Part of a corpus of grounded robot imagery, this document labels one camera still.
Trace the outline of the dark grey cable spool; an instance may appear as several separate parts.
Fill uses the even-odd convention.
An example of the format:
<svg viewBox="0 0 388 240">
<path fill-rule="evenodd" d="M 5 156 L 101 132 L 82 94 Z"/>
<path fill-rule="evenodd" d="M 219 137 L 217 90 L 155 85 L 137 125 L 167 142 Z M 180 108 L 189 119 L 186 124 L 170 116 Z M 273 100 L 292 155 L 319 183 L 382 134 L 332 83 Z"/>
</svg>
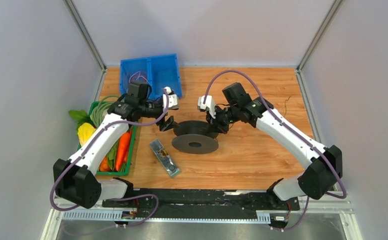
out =
<svg viewBox="0 0 388 240">
<path fill-rule="evenodd" d="M 187 120 L 178 123 L 173 128 L 175 137 L 172 146 L 187 154 L 209 154 L 219 148 L 216 140 L 219 133 L 211 130 L 210 124 L 206 121 Z"/>
</svg>

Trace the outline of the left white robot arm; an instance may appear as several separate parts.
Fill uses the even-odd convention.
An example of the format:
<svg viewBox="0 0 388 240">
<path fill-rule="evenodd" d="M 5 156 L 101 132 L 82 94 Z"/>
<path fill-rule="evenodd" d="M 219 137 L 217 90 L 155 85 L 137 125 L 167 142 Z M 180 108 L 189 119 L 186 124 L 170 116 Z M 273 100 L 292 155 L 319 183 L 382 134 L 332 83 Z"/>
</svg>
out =
<svg viewBox="0 0 388 240">
<path fill-rule="evenodd" d="M 55 182 L 50 192 L 53 208 L 65 210 L 55 204 L 56 196 L 74 203 L 74 209 L 89 209 L 102 200 L 115 200 L 124 208 L 133 204 L 135 195 L 128 190 L 128 181 L 116 177 L 97 180 L 95 174 L 103 158 L 130 127 L 157 125 L 163 132 L 174 125 L 173 118 L 165 119 L 165 115 L 169 110 L 178 109 L 177 94 L 167 86 L 162 89 L 162 96 L 152 101 L 149 100 L 150 89 L 147 82 L 131 82 L 127 92 L 108 108 L 103 121 L 87 142 L 67 160 L 55 162 Z M 152 118 L 152 122 L 139 123 L 140 118 Z"/>
</svg>

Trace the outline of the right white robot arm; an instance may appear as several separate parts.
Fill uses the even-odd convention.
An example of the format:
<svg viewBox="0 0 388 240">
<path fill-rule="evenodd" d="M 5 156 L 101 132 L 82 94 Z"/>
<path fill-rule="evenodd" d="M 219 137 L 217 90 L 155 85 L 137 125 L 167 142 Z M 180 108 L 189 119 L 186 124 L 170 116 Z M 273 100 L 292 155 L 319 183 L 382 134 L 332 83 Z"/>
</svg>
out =
<svg viewBox="0 0 388 240">
<path fill-rule="evenodd" d="M 288 199 L 308 196 L 314 200 L 327 194 L 342 177 L 342 151 L 310 138 L 288 122 L 268 101 L 252 99 L 236 82 L 223 89 L 228 106 L 220 108 L 212 96 L 201 96 L 198 109 L 206 112 L 206 120 L 218 133 L 227 133 L 229 125 L 238 121 L 268 134 L 288 150 L 303 166 L 304 172 L 289 179 L 279 179 L 268 188 L 267 203 L 278 210 Z"/>
</svg>

